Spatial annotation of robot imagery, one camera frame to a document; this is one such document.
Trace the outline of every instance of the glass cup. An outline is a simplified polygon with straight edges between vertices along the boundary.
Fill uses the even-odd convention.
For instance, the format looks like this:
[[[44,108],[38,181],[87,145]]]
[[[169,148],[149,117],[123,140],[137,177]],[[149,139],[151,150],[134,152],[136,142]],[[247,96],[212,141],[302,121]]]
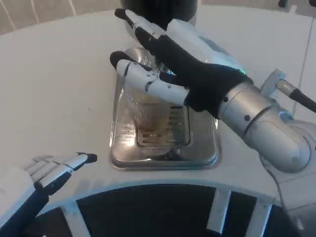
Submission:
[[[135,126],[144,131],[155,133],[166,128],[169,121],[171,103],[144,94],[128,83],[124,86],[127,107],[132,114]]]

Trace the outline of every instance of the white countertop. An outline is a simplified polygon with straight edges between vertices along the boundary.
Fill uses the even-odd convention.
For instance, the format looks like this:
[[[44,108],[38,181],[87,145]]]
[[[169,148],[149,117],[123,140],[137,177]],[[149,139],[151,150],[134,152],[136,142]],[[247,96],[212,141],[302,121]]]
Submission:
[[[258,9],[203,6],[197,29],[231,53],[256,85],[275,69],[298,85],[312,19]],[[139,46],[123,21],[106,11],[26,28],[0,37],[1,165],[74,151],[98,161],[76,171],[44,211],[119,187],[185,183],[229,189],[279,203],[258,154],[219,123],[222,162],[211,170],[121,171],[109,161],[116,72],[112,51]],[[294,103],[276,93],[281,104]]]

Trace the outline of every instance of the fingertip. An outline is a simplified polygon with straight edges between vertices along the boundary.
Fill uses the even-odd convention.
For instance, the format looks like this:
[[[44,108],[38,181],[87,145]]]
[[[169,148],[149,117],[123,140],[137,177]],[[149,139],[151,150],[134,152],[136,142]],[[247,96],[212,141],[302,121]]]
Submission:
[[[118,17],[119,19],[126,20],[126,10],[123,8],[117,8],[115,9],[114,15]]]
[[[119,19],[125,20],[130,26],[133,26],[133,22],[127,17],[126,10],[123,8],[117,8],[114,15]]]
[[[86,163],[94,163],[98,160],[98,156],[96,154],[92,154],[92,153],[84,153],[84,152],[77,152],[78,155],[87,155],[87,161]]]
[[[110,62],[115,69],[117,69],[118,63],[122,59],[134,62],[134,60],[131,57],[129,57],[126,53],[122,51],[115,51],[110,55]]]

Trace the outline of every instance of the drip tray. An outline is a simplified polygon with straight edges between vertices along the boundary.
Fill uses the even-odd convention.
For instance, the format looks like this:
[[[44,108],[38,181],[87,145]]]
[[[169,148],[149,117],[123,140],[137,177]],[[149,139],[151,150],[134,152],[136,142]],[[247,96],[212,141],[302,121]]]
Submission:
[[[138,62],[148,54],[142,48],[126,52]],[[219,161],[217,120],[207,112],[173,106],[165,129],[150,133],[135,128],[118,78],[111,131],[111,161],[122,169],[198,169]]]
[[[173,106],[165,129],[159,132],[145,132],[137,129],[137,145],[143,149],[174,148],[190,143],[188,108]]]

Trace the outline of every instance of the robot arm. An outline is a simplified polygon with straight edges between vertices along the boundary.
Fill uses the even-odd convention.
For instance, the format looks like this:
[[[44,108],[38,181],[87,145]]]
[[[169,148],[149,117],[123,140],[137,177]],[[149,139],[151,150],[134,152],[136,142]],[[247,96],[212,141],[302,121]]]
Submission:
[[[174,73],[152,71],[114,52],[110,61],[126,83],[168,102],[207,110],[226,123],[260,154],[292,222],[303,236],[311,236],[316,219],[316,126],[295,121],[269,97],[266,86],[254,86],[230,54],[189,23],[174,19],[164,31],[129,10],[117,9],[116,16],[126,20],[139,42]],[[284,83],[283,89],[293,92]]]
[[[75,153],[37,157],[25,169],[0,167],[0,236],[20,236],[72,172],[96,160],[94,154]]]

